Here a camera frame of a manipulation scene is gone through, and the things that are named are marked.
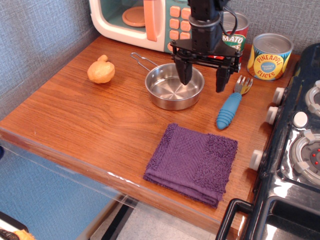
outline oven door handle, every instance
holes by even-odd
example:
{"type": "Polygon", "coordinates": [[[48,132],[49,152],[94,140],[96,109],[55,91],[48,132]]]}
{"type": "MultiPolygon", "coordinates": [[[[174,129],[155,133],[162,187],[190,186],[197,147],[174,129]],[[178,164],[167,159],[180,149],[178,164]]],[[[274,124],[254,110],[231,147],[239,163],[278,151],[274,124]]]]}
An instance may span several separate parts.
{"type": "Polygon", "coordinates": [[[215,240],[225,240],[229,233],[231,224],[235,218],[236,212],[242,212],[245,214],[250,214],[253,211],[253,204],[241,200],[239,198],[234,198],[230,201],[227,210],[225,211],[222,223],[216,234],[215,240]]]}

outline wire handle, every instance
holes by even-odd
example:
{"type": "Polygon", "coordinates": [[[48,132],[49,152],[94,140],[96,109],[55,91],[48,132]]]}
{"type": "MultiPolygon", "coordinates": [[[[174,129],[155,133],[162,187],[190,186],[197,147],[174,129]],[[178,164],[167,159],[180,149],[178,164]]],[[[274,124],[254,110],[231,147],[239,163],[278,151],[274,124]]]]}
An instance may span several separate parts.
{"type": "Polygon", "coordinates": [[[149,70],[147,67],[145,67],[145,66],[139,61],[138,58],[134,57],[134,55],[137,55],[139,58],[144,59],[144,60],[147,60],[148,62],[150,62],[150,63],[158,66],[156,63],[154,63],[153,61],[149,60],[148,58],[143,57],[143,56],[140,56],[140,55],[139,55],[138,53],[136,53],[136,52],[132,52],[132,53],[130,54],[130,57],[132,57],[133,59],[135,59],[135,60],[138,62],[138,64],[139,64],[141,67],[143,67],[144,69],[147,69],[148,72],[150,72],[150,70],[149,70]]]}

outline blue fork handle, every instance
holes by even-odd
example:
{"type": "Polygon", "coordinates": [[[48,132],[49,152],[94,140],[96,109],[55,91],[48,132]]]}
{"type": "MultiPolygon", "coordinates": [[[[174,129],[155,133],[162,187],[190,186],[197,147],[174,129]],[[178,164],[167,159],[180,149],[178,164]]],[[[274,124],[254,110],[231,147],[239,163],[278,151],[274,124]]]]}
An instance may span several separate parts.
{"type": "Polygon", "coordinates": [[[216,119],[216,126],[222,130],[229,126],[236,114],[242,95],[239,92],[232,93],[223,104],[216,119]]]}

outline microwave button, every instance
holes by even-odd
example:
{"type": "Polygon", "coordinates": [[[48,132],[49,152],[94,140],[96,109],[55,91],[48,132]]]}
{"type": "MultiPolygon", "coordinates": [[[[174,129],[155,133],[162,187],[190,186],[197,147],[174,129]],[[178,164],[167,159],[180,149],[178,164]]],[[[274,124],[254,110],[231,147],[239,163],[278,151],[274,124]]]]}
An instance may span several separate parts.
{"type": "Polygon", "coordinates": [[[177,30],[170,30],[169,38],[172,40],[178,40],[179,39],[179,32],[177,30]]]}
{"type": "Polygon", "coordinates": [[[170,16],[174,18],[180,17],[180,7],[179,6],[170,7],[170,16]]]}
{"type": "Polygon", "coordinates": [[[189,17],[191,15],[191,9],[189,7],[185,7],[181,11],[181,17],[183,19],[189,20],[189,17]]]}
{"type": "Polygon", "coordinates": [[[179,19],[176,19],[176,18],[171,18],[171,19],[170,19],[170,22],[169,22],[170,28],[172,28],[172,29],[178,29],[178,28],[179,28],[179,25],[180,25],[179,19]]]}
{"type": "Polygon", "coordinates": [[[183,39],[190,39],[191,37],[191,34],[189,32],[182,32],[180,33],[180,39],[183,40],[183,39]]]}
{"type": "Polygon", "coordinates": [[[189,23],[189,21],[183,20],[181,22],[181,30],[185,31],[185,32],[189,32],[191,29],[191,25],[189,23]]]}
{"type": "Polygon", "coordinates": [[[171,51],[171,52],[173,51],[173,48],[172,48],[170,42],[168,43],[167,47],[168,47],[169,51],[171,51]]]}

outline toy microwave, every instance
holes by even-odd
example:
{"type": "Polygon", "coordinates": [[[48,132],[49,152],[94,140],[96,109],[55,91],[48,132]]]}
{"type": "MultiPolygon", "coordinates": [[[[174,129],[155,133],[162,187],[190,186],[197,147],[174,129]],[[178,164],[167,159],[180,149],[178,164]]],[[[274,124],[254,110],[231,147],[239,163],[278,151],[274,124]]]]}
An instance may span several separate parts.
{"type": "Polygon", "coordinates": [[[171,53],[170,42],[191,37],[188,0],[89,0],[98,32],[127,44],[171,53]]]}

